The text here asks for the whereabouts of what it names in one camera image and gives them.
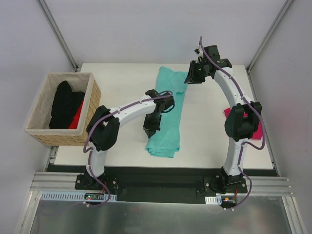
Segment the teal t-shirt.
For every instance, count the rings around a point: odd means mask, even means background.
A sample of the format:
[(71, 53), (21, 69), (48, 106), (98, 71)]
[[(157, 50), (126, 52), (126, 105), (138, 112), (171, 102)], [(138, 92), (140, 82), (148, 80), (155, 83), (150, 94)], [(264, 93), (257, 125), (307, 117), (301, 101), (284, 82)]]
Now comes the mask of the teal t-shirt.
[(163, 66), (159, 69), (156, 90), (173, 92), (175, 107), (170, 112), (162, 114), (160, 131), (147, 143), (146, 151), (152, 156), (173, 158), (180, 149), (180, 121), (188, 87), (184, 83), (186, 77), (186, 72), (175, 72)]

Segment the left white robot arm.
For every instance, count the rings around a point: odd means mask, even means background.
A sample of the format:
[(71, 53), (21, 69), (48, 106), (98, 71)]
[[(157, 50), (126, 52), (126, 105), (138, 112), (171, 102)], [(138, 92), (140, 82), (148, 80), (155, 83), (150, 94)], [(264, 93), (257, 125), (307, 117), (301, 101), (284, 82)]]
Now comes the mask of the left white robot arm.
[(104, 105), (96, 109), (86, 127), (88, 134), (83, 146), (83, 152), (89, 153), (86, 172), (86, 184), (93, 190), (103, 184), (104, 163), (107, 152), (111, 149), (118, 137), (119, 129), (138, 117), (145, 116), (143, 130), (148, 138), (160, 131), (162, 114), (172, 111), (175, 107), (174, 94), (165, 90), (157, 92), (148, 90), (134, 102), (115, 108), (106, 108)]

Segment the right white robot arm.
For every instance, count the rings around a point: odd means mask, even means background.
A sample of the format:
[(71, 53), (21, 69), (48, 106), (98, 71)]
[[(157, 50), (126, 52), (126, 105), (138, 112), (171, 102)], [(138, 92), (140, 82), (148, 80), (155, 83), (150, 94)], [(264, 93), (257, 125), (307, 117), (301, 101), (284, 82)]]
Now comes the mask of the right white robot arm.
[(203, 47), (199, 44), (195, 53), (197, 60), (190, 62), (185, 83), (201, 84), (206, 77), (211, 77), (220, 86), (230, 106), (224, 124), (229, 137), (227, 157), (220, 176), (209, 183), (212, 191), (225, 194), (243, 183), (243, 159), (247, 145), (258, 130), (262, 106), (241, 89), (232, 64), (220, 57), (216, 45)]

